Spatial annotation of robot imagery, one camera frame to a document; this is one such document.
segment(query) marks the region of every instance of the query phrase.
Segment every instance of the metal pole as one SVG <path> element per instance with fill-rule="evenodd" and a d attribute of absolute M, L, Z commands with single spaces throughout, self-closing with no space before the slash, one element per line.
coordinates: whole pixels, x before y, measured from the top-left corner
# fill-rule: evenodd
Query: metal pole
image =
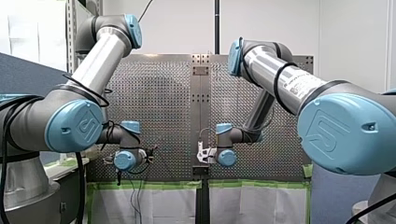
<path fill-rule="evenodd" d="M 220 0 L 215 0 L 215 54 L 220 54 Z"/>

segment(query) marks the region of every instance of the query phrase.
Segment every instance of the vertical metal frame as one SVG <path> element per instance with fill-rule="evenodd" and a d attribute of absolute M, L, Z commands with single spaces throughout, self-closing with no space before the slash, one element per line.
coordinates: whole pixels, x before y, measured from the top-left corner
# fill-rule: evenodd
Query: vertical metal frame
<path fill-rule="evenodd" d="M 198 132 L 192 132 L 195 136 L 191 137 L 195 143 L 193 156 L 192 174 L 194 179 L 201 180 L 202 186 L 196 190 L 195 196 L 195 223 L 210 224 L 210 201 L 209 201 L 209 165 L 198 162 L 196 155 L 198 153 L 198 136 L 202 129 L 209 128 L 202 132 L 204 147 L 208 147 L 208 136 L 210 135 L 210 57 L 209 54 L 194 54 L 192 57 L 191 69 L 191 122 L 197 124 L 199 121 Z"/>
<path fill-rule="evenodd" d="M 66 3 L 66 40 L 67 40 L 67 72 L 74 73 L 78 67 L 75 52 L 75 39 L 77 34 L 76 0 L 67 0 Z"/>

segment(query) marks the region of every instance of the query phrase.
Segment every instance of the robotic arm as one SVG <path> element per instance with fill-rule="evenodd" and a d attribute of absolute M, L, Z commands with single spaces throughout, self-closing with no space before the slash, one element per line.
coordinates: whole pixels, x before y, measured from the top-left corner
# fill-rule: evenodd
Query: robotic arm
<path fill-rule="evenodd" d="M 231 46 L 229 73 L 261 87 L 262 92 L 243 128 L 217 126 L 220 153 L 217 150 L 213 156 L 220 164 L 236 162 L 233 143 L 260 139 L 259 132 L 251 135 L 255 133 L 251 130 L 261 130 L 276 98 L 298 116 L 303 149 L 321 167 L 343 175 L 377 175 L 396 167 L 396 96 L 392 92 L 377 94 L 344 80 L 323 81 L 292 63 L 285 46 L 242 38 Z"/>
<path fill-rule="evenodd" d="M 136 17 L 87 19 L 78 30 L 76 42 L 77 53 L 88 55 L 66 84 L 56 86 L 45 98 L 0 95 L 0 143 L 8 162 L 2 172 L 6 183 L 3 206 L 12 223 L 25 223 L 30 204 L 43 203 L 50 191 L 59 189 L 49 183 L 38 159 L 39 151 L 69 153 L 94 144 L 120 144 L 121 152 L 114 161 L 118 170 L 128 171 L 146 161 L 147 155 L 140 149 L 139 122 L 127 120 L 109 126 L 101 108 L 108 105 L 102 95 L 121 58 L 141 47 Z M 35 213 L 32 219 L 37 217 L 40 215 Z M 46 219 L 40 223 L 50 222 Z"/>

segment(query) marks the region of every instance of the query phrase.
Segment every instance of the gray wall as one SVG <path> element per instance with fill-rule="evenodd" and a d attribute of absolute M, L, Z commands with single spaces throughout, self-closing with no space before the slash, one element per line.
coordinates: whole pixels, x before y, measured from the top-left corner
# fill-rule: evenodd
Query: gray wall
<path fill-rule="evenodd" d="M 63 71 L 0 53 L 0 94 L 46 95 L 53 86 L 65 83 Z M 59 153 L 41 152 L 44 164 L 59 160 Z"/>

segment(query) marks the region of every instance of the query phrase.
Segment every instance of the black hose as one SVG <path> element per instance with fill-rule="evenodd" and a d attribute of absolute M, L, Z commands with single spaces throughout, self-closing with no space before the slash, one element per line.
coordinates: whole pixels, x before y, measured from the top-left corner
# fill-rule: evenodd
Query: black hose
<path fill-rule="evenodd" d="M 82 224 L 84 218 L 84 206 L 85 206 L 85 176 L 84 176 L 84 164 L 82 163 L 81 154 L 76 152 L 76 159 L 78 164 L 78 175 L 79 175 L 79 204 L 77 213 L 77 224 Z"/>
<path fill-rule="evenodd" d="M 377 209 L 377 208 L 379 208 L 379 207 L 381 207 L 381 206 L 383 206 L 383 205 L 385 205 L 387 203 L 390 203 L 390 202 L 392 202 L 394 200 L 396 200 L 396 193 L 394 193 L 394 194 L 388 196 L 387 198 L 385 198 L 385 199 L 383 199 L 383 200 L 381 200 L 381 201 L 379 201 L 379 202 L 367 207 L 366 209 L 360 211 L 358 214 L 356 214 L 355 216 L 350 218 L 346 222 L 346 224 L 353 224 L 353 223 L 359 221 L 359 218 L 363 217 L 364 215 L 366 215 L 366 214 L 374 211 L 375 209 Z"/>

